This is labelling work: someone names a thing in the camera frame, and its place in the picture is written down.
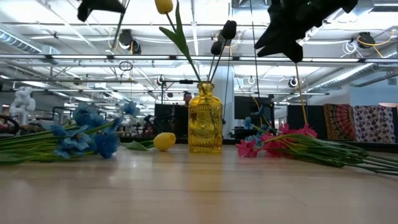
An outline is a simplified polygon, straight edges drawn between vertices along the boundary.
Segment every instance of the cable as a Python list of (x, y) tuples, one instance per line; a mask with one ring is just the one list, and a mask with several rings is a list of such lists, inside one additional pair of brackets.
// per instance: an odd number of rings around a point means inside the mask
[(304, 107), (304, 100), (303, 100), (303, 93), (301, 92), (301, 84), (300, 84), (300, 77), (299, 77), (299, 68), (297, 66), (297, 63), (295, 63), (296, 67), (296, 75), (297, 75), (297, 85), (298, 85), (298, 91), (300, 92), (300, 100), (301, 100), (301, 107), (303, 109), (303, 116), (304, 116), (304, 123), (307, 124), (307, 114), (305, 112), (305, 107)]
[[(251, 27), (252, 27), (252, 33), (253, 33), (253, 45), (255, 45), (256, 44), (256, 36), (254, 35), (253, 6), (252, 6), (251, 0), (250, 0), (250, 14), (251, 14)], [(257, 68), (257, 52), (256, 52), (255, 48), (253, 48), (253, 49), (254, 49), (254, 63), (255, 63), (255, 66), (256, 66), (257, 94), (259, 96), (259, 101), (260, 101), (260, 104), (261, 104), (260, 86), (259, 86), (259, 71), (258, 71), (258, 68)]]

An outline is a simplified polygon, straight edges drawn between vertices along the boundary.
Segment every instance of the yellow glass vase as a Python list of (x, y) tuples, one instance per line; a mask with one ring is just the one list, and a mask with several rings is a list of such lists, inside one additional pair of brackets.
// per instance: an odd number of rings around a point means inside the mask
[(213, 96), (214, 85), (198, 84), (199, 95), (189, 103), (189, 151), (220, 154), (223, 147), (223, 105)]

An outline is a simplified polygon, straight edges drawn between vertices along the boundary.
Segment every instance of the pink flower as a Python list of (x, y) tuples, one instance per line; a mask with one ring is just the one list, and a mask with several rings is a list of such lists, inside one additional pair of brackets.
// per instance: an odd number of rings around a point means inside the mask
[(254, 149), (255, 145), (256, 145), (256, 140), (253, 141), (241, 140), (240, 144), (236, 144), (236, 147), (238, 147), (239, 156), (256, 157), (257, 150)]

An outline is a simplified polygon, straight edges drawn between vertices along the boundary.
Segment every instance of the white statue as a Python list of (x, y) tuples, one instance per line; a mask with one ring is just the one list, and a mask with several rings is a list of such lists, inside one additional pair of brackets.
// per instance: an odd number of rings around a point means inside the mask
[(15, 92), (15, 100), (11, 103), (11, 116), (20, 116), (20, 124), (27, 124), (27, 118), (30, 111), (36, 108), (36, 101), (30, 97), (33, 89), (31, 87), (22, 86)]

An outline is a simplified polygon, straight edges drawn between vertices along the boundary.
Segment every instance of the patterned tapestry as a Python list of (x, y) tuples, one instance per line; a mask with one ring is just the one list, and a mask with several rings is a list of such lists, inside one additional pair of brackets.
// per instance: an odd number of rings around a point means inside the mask
[(323, 105), (326, 130), (330, 140), (355, 140), (354, 124), (350, 105)]
[(395, 143), (391, 108), (354, 106), (353, 111), (357, 141)]

